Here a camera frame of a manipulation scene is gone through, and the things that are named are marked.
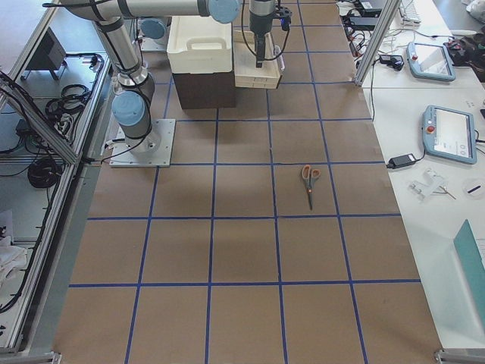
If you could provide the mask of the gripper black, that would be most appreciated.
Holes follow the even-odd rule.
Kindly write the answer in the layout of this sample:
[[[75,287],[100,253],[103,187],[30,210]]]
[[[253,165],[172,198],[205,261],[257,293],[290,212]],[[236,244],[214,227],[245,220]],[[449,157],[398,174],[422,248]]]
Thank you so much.
[[[263,57],[265,56],[265,49],[266,49],[265,36],[266,36],[266,33],[254,33],[257,68],[261,68],[263,65]]]

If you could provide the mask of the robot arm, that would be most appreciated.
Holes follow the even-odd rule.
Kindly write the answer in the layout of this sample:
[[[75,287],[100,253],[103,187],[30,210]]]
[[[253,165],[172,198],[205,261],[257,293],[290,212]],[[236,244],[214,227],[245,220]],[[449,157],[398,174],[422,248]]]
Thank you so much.
[[[238,1],[59,1],[42,6],[65,8],[96,26],[102,45],[117,68],[117,81],[122,89],[114,98],[112,112],[129,150],[135,152],[158,145],[150,115],[154,81],[136,54],[124,21],[138,17],[200,16],[228,24],[239,12]]]
[[[271,31],[275,14],[275,3],[271,0],[249,2],[249,29],[255,40],[256,67],[261,68],[265,58],[265,36]]]

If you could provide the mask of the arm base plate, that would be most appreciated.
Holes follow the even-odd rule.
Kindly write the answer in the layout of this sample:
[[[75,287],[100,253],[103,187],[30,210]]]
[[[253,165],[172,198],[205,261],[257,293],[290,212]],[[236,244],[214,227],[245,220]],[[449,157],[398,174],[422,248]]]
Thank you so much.
[[[114,168],[147,168],[169,167],[173,149],[175,119],[155,119],[152,131],[135,149],[135,140],[128,139],[114,144],[113,153],[119,154],[109,159],[109,165]]]

